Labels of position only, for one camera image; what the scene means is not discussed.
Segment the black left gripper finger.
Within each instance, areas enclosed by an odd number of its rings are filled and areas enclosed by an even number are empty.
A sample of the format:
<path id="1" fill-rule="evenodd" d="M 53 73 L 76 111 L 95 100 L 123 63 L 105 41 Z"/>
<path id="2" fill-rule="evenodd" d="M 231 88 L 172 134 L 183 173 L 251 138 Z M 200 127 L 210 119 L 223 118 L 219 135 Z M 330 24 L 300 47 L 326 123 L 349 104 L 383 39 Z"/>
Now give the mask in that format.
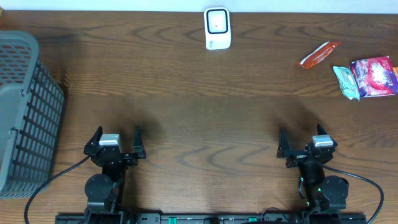
<path id="1" fill-rule="evenodd" d="M 83 153 L 87 156 L 96 154 L 100 149 L 100 139 L 103 135 L 103 128 L 99 126 L 91 137 L 91 139 L 85 144 Z"/>
<path id="2" fill-rule="evenodd" d="M 140 129 L 137 126 L 134 132 L 134 140 L 132 147 L 134 149 L 134 153 L 137 159 L 145 159 L 146 158 L 146 150 L 144 149 L 144 144 L 141 139 Z"/>

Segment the teal wet wipes packet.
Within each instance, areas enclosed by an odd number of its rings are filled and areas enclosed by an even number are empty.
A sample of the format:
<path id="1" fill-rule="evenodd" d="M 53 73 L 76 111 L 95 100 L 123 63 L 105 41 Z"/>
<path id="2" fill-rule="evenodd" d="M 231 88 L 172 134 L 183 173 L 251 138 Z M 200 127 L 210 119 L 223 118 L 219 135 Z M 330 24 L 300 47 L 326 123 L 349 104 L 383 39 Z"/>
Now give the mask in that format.
<path id="1" fill-rule="evenodd" d="M 359 101 L 358 86 L 351 70 L 346 67 L 333 66 L 333 72 L 337 77 L 342 94 L 350 100 L 356 99 Z"/>

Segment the orange snack bar wrapper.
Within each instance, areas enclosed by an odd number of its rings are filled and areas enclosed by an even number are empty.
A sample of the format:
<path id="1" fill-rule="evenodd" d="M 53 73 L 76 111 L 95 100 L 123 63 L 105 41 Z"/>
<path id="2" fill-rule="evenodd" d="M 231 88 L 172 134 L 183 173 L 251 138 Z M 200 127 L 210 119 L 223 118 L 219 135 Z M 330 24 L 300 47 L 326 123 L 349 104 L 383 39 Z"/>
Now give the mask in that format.
<path id="1" fill-rule="evenodd" d="M 322 60 L 327 58 L 332 51 L 334 51 L 340 43 L 338 41 L 328 41 L 315 49 L 308 56 L 299 61 L 299 66 L 304 69 L 310 69 L 318 65 Z"/>

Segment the red purple pad package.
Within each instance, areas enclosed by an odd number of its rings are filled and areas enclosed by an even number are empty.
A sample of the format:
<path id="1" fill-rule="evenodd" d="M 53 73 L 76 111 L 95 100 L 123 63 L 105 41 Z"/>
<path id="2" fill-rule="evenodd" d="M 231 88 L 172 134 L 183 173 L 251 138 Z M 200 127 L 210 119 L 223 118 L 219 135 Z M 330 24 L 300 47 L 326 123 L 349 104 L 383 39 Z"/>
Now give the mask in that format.
<path id="1" fill-rule="evenodd" d="M 397 94 L 397 77 L 389 56 L 357 60 L 349 69 L 361 98 Z"/>

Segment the small orange tissue pack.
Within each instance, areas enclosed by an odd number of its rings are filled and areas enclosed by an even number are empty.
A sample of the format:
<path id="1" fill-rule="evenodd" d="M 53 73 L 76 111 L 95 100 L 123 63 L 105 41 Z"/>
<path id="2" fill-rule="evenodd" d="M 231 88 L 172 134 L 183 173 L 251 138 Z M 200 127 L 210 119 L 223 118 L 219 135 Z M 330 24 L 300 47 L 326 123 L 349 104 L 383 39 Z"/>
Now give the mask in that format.
<path id="1" fill-rule="evenodd" d="M 398 67 L 393 67 L 396 78 L 398 79 Z"/>

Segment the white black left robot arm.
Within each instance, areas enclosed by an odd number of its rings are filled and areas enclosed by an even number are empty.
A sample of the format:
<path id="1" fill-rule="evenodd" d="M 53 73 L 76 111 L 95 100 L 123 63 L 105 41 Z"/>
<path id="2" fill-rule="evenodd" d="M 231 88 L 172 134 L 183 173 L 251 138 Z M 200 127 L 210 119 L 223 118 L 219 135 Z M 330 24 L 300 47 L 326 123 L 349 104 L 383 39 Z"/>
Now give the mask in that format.
<path id="1" fill-rule="evenodd" d="M 102 168 L 102 173 L 91 176 L 85 184 L 87 208 L 83 223 L 129 223 L 129 212 L 121 208 L 126 171 L 146 158 L 139 128 L 136 128 L 132 144 L 133 151 L 122 152 L 119 134 L 105 134 L 98 127 L 84 146 L 83 153 Z"/>

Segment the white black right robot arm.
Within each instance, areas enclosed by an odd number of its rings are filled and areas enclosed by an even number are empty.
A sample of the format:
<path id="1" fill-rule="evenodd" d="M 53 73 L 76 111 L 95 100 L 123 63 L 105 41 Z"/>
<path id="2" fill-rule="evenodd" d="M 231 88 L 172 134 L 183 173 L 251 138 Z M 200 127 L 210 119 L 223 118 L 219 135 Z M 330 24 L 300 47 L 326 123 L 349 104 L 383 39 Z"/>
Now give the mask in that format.
<path id="1" fill-rule="evenodd" d="M 342 177 L 325 175 L 323 166 L 333 159 L 338 144 L 320 124 L 317 132 L 304 149 L 295 150 L 281 129 L 276 157 L 285 159 L 287 168 L 299 169 L 300 186 L 304 189 L 302 197 L 311 209 L 317 213 L 339 212 L 346 208 L 349 183 Z"/>

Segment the white barcode scanner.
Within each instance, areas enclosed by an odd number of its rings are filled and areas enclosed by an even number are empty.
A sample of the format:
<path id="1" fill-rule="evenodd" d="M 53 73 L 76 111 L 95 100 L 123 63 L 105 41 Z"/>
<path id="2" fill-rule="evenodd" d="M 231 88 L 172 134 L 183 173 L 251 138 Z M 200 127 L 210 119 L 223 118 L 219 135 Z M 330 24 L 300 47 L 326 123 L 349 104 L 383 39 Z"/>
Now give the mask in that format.
<path id="1" fill-rule="evenodd" d="M 205 46 L 208 50 L 223 50 L 231 46 L 231 19 L 227 8 L 211 7 L 204 11 Z"/>

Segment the grey plastic mesh basket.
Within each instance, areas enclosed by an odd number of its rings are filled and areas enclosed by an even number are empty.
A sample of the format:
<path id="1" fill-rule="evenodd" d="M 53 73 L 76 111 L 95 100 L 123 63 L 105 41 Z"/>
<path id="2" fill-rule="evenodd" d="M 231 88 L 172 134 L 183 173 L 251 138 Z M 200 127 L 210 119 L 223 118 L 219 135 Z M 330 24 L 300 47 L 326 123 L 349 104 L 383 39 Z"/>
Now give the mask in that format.
<path id="1" fill-rule="evenodd" d="M 66 98 L 37 40 L 1 32 L 1 198 L 26 198 L 52 174 Z"/>

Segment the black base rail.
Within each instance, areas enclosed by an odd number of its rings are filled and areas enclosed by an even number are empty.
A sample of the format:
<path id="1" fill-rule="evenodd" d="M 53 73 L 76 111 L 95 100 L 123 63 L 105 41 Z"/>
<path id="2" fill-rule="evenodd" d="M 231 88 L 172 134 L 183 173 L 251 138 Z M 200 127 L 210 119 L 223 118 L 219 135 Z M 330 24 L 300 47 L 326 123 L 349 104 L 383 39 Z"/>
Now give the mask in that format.
<path id="1" fill-rule="evenodd" d="M 337 215 L 323 214 L 312 215 L 309 220 L 297 215 L 284 215 L 281 213 L 266 213 L 264 215 L 179 215 L 158 213 L 137 213 L 133 215 L 57 215 L 55 224 L 73 223 L 126 223 L 126 224 L 238 224 L 238 223 L 340 223 L 363 224 L 366 223 L 364 215 Z"/>

